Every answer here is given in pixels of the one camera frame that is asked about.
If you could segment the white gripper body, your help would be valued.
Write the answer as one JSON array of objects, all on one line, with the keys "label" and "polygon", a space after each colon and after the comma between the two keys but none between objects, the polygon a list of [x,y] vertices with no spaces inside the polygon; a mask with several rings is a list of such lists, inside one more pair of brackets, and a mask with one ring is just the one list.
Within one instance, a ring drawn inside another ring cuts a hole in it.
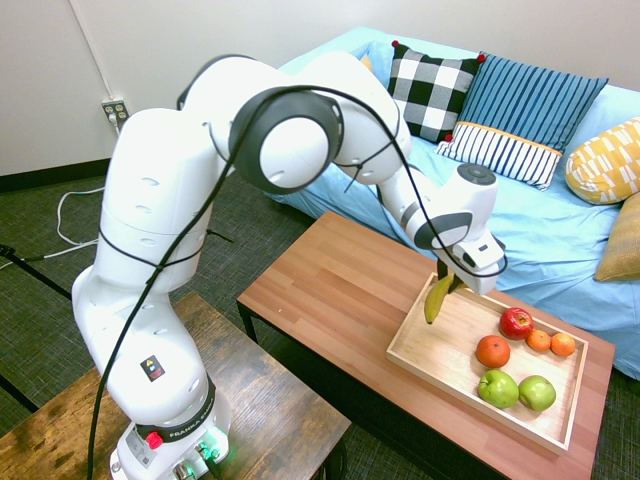
[{"label": "white gripper body", "polygon": [[453,246],[452,254],[456,259],[453,271],[472,291],[485,295],[494,289],[504,249],[492,234],[473,241],[463,240]]}]

